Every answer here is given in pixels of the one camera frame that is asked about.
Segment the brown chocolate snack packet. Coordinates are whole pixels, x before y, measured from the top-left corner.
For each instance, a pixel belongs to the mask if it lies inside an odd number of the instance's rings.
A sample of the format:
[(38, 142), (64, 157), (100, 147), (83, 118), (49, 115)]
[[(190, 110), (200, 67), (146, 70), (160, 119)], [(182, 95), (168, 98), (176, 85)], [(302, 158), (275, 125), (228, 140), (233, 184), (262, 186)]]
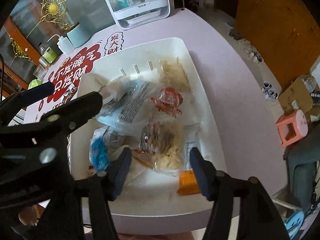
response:
[(75, 96), (75, 94), (78, 91), (78, 87), (76, 87), (76, 85), (74, 85), (73, 83), (67, 88), (67, 90), (65, 91), (65, 93), (62, 96), (62, 100), (61, 100), (61, 104), (66, 104), (69, 101), (71, 101), (71, 99), (73, 98), (73, 96)]

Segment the white snack bag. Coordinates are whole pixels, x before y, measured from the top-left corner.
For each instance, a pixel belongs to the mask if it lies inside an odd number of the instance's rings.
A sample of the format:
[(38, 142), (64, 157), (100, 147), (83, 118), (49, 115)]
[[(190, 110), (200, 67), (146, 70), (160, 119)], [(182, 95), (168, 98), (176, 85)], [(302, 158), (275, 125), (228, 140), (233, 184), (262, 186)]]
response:
[(111, 126), (94, 131), (90, 140), (89, 161), (97, 172), (104, 171), (111, 161), (117, 159), (115, 152), (122, 146), (125, 137)]

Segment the beige wafer snack pack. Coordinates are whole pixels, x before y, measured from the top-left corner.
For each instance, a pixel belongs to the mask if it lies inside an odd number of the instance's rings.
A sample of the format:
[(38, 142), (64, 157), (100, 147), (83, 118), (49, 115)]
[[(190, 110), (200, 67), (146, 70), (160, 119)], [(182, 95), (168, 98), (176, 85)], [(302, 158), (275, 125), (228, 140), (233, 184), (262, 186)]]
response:
[(109, 80), (101, 75), (94, 73), (83, 74), (76, 97), (79, 98), (90, 92), (97, 92), (101, 87), (108, 83)]

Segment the orange label cake snack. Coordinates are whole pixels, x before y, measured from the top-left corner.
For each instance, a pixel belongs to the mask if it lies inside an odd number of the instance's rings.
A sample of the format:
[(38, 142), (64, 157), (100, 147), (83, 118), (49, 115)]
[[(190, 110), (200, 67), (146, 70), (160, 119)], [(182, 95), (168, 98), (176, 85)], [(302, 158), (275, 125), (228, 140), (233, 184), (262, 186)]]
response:
[(199, 186), (193, 170), (182, 171), (179, 174), (179, 188), (177, 194), (188, 196), (200, 193)]

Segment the light blue white packet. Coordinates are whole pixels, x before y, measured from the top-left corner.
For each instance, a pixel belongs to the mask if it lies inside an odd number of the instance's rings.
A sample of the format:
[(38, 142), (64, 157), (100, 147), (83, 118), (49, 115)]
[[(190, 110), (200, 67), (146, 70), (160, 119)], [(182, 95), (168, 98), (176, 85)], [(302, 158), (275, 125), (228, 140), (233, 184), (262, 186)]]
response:
[(153, 103), (149, 101), (155, 91), (154, 83), (130, 80), (124, 96), (112, 109), (103, 107), (95, 119), (113, 127), (119, 133), (135, 136), (148, 123)]

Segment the white plastic tray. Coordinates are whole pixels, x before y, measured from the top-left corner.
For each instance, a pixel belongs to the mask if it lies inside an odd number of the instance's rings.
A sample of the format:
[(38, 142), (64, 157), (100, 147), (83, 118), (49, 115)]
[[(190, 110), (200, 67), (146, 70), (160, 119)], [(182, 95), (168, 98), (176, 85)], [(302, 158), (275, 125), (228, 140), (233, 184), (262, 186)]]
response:
[[(220, 168), (225, 162), (219, 153), (213, 152), (215, 142), (210, 136), (216, 130), (216, 124), (189, 51), (180, 38), (166, 38), (140, 44), (102, 57), (95, 61), (90, 72), (109, 80), (109, 83), (101, 87), (98, 92), (104, 97), (104, 107), (112, 109), (126, 93), (130, 80), (154, 83), (156, 87), (151, 96), (153, 98), (159, 97), (161, 89), (170, 87), (160, 81), (161, 61), (177, 61), (182, 65), (189, 80), (191, 93), (177, 90), (183, 97), (183, 103), (179, 107), (182, 114), (175, 118), (159, 112), (152, 102), (153, 108), (147, 124), (175, 121), (182, 126), (184, 167), (176, 174), (161, 173), (142, 165), (132, 157), (130, 171), (120, 195), (132, 204), (133, 200), (142, 197), (144, 192), (151, 193), (156, 199), (155, 207), (157, 209), (164, 207), (165, 195), (162, 190), (168, 186), (177, 194), (180, 172), (191, 170), (189, 153), (191, 148), (198, 147), (204, 159), (211, 161), (217, 168)], [(107, 125), (93, 118), (72, 133), (70, 166), (74, 179), (85, 179), (95, 173), (95, 169), (89, 161), (90, 140), (94, 131), (104, 126)], [(133, 149), (138, 145), (141, 133), (142, 131), (135, 136), (125, 135), (122, 146), (115, 152), (117, 157), (125, 147), (130, 147), (133, 154)]]

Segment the large biscuit bag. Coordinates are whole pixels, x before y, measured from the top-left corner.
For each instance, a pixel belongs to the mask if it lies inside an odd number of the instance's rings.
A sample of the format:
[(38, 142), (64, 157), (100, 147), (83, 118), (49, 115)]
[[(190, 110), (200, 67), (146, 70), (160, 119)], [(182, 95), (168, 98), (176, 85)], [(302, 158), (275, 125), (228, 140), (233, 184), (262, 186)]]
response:
[(183, 131), (178, 122), (147, 124), (133, 157), (142, 165), (161, 173), (176, 174), (184, 167)]

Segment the red white snack packet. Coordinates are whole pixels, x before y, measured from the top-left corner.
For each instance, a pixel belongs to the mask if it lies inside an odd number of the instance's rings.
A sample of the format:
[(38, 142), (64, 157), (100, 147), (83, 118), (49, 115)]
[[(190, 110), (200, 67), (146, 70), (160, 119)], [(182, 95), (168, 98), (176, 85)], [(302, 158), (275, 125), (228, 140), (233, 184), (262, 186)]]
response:
[(179, 109), (183, 103), (183, 97), (174, 88), (167, 87), (159, 91), (158, 98), (150, 98), (150, 101), (154, 103), (154, 107), (159, 111), (163, 112), (172, 117), (181, 115), (182, 111)]

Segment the round cracker pack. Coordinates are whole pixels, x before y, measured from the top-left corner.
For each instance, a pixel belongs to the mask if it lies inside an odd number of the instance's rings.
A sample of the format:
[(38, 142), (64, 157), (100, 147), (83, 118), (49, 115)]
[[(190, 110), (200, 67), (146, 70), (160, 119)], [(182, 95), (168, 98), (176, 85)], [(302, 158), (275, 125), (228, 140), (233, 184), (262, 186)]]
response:
[(179, 92), (191, 93), (188, 77), (180, 63), (161, 61), (160, 81)]

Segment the green tissue pack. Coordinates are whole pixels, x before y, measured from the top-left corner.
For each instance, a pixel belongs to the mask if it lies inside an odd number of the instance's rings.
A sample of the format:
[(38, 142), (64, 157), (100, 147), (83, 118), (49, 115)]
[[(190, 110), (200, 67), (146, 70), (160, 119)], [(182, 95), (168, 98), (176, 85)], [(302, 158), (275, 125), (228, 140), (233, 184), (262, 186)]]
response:
[(33, 80), (31, 80), (31, 82), (29, 83), (28, 89), (32, 89), (32, 88), (37, 87), (37, 86), (39, 86), (39, 85), (41, 85), (41, 84), (42, 84), (42, 81), (41, 81), (41, 80), (39, 80), (39, 79), (33, 79)]

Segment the white squeeze bottle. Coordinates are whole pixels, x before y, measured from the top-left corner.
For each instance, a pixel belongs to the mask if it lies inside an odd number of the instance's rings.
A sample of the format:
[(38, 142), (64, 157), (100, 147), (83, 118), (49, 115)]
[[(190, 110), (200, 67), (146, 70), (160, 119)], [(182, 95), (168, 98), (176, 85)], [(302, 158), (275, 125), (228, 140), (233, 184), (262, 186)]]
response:
[(71, 54), (75, 50), (69, 38), (60, 36), (59, 34), (54, 34), (48, 39), (47, 42), (49, 42), (54, 37), (58, 37), (57, 46), (62, 51), (63, 54)]

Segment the light blue canister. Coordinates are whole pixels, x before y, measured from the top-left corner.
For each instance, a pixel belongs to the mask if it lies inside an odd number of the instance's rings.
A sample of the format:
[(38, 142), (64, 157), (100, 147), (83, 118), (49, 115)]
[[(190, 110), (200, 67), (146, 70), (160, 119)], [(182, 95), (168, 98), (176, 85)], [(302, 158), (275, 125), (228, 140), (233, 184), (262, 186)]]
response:
[(90, 33), (79, 23), (68, 28), (67, 37), (75, 48), (83, 46), (90, 38)]

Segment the pink plastic stool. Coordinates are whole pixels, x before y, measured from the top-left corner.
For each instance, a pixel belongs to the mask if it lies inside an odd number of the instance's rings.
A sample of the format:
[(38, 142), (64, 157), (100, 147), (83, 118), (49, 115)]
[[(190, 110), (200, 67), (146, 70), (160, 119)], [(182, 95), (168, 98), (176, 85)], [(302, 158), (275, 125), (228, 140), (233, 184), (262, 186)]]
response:
[(281, 147), (287, 146), (303, 139), (308, 134), (308, 122), (302, 110), (295, 110), (290, 115), (284, 115), (276, 122)]

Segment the cardboard box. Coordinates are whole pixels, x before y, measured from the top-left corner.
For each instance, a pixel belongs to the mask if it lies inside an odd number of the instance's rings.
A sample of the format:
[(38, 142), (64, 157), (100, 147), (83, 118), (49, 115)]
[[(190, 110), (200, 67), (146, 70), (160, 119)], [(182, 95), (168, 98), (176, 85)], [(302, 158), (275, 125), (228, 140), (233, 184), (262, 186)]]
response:
[(314, 106), (310, 89), (319, 90), (316, 79), (312, 75), (301, 75), (283, 91), (278, 101), (285, 114), (301, 109), (307, 113)]

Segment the brown wooden cabinet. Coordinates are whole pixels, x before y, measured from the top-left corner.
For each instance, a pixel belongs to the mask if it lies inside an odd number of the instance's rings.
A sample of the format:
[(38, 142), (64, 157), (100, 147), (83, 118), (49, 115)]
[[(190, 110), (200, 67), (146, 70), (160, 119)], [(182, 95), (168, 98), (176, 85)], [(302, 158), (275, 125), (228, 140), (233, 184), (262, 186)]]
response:
[(302, 0), (239, 0), (235, 28), (283, 89), (308, 74), (319, 57), (319, 26)]

